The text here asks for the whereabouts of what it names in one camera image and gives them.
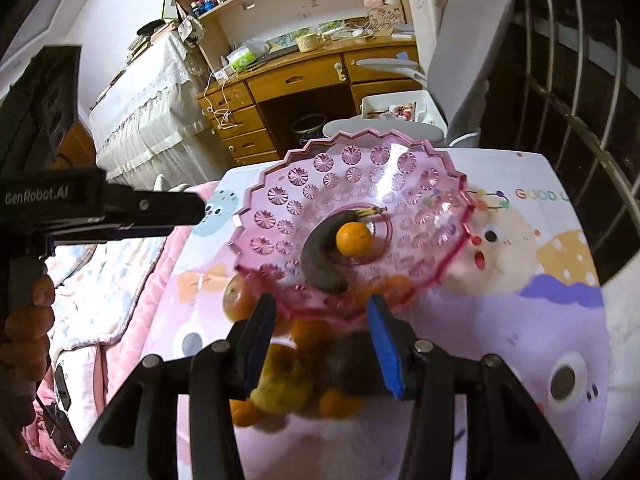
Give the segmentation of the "person left hand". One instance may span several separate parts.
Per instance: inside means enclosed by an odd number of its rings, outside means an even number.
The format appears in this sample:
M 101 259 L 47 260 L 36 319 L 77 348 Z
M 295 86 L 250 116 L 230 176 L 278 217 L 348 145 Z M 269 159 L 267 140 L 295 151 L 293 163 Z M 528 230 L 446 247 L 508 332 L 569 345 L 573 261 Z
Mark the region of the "person left hand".
M 15 400 L 11 384 L 35 386 L 47 373 L 54 300 L 54 284 L 48 274 L 41 274 L 32 282 L 32 299 L 11 313 L 3 325 L 8 341 L 1 345 L 1 419 L 12 437 L 29 426 L 35 415 L 32 408 L 28 415 L 22 413 L 25 404 Z

